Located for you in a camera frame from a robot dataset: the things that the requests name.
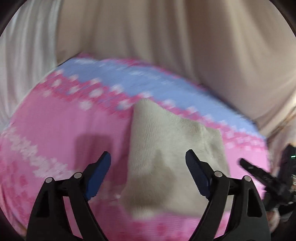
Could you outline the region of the cream knit sweater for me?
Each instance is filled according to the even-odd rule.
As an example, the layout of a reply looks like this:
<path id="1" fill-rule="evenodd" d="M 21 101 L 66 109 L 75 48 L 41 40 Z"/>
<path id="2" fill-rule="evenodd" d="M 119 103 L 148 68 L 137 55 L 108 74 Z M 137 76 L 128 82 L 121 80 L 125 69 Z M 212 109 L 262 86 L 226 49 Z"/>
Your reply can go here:
<path id="1" fill-rule="evenodd" d="M 186 165 L 188 150 L 213 170 L 230 174 L 219 130 L 181 118 L 149 99 L 134 105 L 127 182 L 120 198 L 129 215 L 202 216 L 208 201 Z"/>

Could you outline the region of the pink blue floral bedsheet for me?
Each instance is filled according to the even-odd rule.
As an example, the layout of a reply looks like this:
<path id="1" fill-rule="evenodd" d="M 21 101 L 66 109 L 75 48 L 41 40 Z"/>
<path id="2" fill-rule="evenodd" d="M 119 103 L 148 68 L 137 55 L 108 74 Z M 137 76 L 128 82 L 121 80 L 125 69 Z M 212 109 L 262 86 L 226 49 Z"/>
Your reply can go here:
<path id="1" fill-rule="evenodd" d="M 47 177 L 70 178 L 108 151 L 111 168 L 90 201 L 107 238 L 189 239 L 199 222 L 195 218 L 162 215 L 134 221 L 119 206 L 132 105 L 142 98 L 220 130 L 234 178 L 245 175 L 240 158 L 269 170 L 266 141 L 255 125 L 207 90 L 140 61 L 77 56 L 41 80 L 1 133 L 1 209 L 21 236 Z"/>

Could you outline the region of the beige curtain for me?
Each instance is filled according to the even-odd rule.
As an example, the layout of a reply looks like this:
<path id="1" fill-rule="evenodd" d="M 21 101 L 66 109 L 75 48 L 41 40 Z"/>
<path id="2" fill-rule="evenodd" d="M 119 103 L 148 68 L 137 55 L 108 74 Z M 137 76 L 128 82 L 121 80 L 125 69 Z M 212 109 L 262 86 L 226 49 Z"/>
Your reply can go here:
<path id="1" fill-rule="evenodd" d="M 204 84 L 265 136 L 295 115 L 295 31 L 279 1 L 63 1 L 57 60 L 79 52 Z"/>

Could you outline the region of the white satin curtain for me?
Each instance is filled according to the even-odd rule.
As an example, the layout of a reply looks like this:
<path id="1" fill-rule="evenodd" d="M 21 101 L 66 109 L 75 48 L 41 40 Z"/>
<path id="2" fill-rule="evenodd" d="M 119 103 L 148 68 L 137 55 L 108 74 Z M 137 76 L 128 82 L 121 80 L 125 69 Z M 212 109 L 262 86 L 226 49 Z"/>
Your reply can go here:
<path id="1" fill-rule="evenodd" d="M 57 66 L 62 1 L 14 1 L 1 32 L 1 129 L 30 90 Z"/>

